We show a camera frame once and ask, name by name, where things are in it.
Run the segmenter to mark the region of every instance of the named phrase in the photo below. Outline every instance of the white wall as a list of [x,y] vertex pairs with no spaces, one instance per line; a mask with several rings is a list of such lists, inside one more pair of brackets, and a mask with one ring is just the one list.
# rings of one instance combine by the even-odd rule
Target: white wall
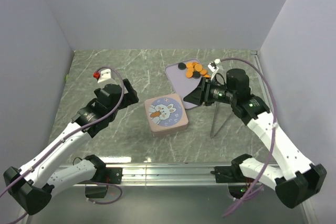
[[46,0],[73,49],[260,49],[285,0]]
[[336,0],[287,0],[260,51],[290,138],[328,171],[313,198],[321,224],[336,218]]
[[[0,0],[0,191],[2,173],[47,144],[72,51],[45,0]],[[0,199],[0,223],[18,204]]]

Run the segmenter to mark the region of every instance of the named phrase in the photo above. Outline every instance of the gray marble surface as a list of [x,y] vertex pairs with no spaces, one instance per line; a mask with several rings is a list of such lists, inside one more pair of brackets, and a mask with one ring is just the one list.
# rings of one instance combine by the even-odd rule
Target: gray marble surface
[[[253,62],[249,50],[79,50],[71,65],[61,98],[54,127],[49,139],[53,141],[71,121],[78,109],[94,97],[98,87],[93,72],[101,66],[116,68],[137,90],[140,102],[118,112],[109,127],[74,152],[75,157],[96,154],[105,162],[230,162],[248,153],[263,162],[268,153],[258,137],[234,116],[215,138],[209,133],[215,106],[200,106],[187,111],[188,129],[164,137],[152,137],[143,102],[146,99],[173,93],[164,68],[170,64],[197,58],[207,65],[216,58],[240,57]],[[257,73],[242,62],[227,61],[224,69],[243,68],[250,76],[250,86],[261,96]],[[215,121],[217,130],[230,115],[229,105],[221,104]]]

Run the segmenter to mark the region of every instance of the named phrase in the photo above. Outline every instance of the blue circle design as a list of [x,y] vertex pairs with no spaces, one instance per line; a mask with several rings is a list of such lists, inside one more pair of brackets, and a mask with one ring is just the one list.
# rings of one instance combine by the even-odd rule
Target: blue circle design
[[182,107],[175,99],[161,97],[156,99],[149,108],[149,116],[153,123],[169,127],[178,123],[182,118]]

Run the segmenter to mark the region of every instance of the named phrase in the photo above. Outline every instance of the purple tray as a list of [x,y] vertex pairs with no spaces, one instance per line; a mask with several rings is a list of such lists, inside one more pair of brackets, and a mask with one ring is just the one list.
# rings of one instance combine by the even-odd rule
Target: purple tray
[[[200,63],[200,61],[197,60],[197,59],[189,59],[189,60],[185,60],[185,61],[182,61],[182,62],[183,63],[188,63],[188,62],[193,62],[193,61],[197,61],[198,63]],[[182,103],[183,103],[183,107],[186,110],[188,110],[188,109],[197,107],[197,105],[194,105],[194,104],[189,103],[189,102],[185,102],[185,101],[183,101],[183,98],[185,96],[187,96],[188,94],[190,94],[191,91],[193,91],[195,88],[197,88],[201,79],[200,78],[195,79],[195,78],[192,78],[192,77],[187,78],[185,76],[185,73],[187,72],[187,70],[186,69],[180,70],[177,67],[177,65],[179,63],[180,62],[165,67],[164,71],[166,72],[168,80],[170,81],[175,93],[180,95]]]

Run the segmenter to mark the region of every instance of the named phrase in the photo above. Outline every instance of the black mounting bracket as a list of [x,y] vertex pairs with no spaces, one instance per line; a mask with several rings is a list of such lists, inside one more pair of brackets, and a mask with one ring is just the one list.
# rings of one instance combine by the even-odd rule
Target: black mounting bracket
[[[108,183],[108,184],[120,184],[122,177],[122,168],[121,167],[111,167],[106,168],[106,164],[97,156],[90,155],[85,157],[86,160],[89,160],[94,164],[94,167],[97,169],[95,175],[90,181]],[[104,198],[107,194],[108,186],[94,186],[85,188],[85,196],[87,198]]]
[[[4,173],[6,186],[20,176],[20,169],[10,167]],[[51,200],[51,191],[54,186],[46,184],[43,188],[32,185],[33,181],[20,179],[8,193],[22,206],[29,215],[40,212]]]
[[275,192],[286,207],[294,208],[321,190],[327,171],[321,164],[310,164],[310,167],[311,169],[303,174],[296,172],[293,179],[275,179]]
[[231,166],[215,166],[211,174],[215,175],[216,183],[245,183],[246,177],[242,174],[239,165],[251,155],[243,154],[231,161]]

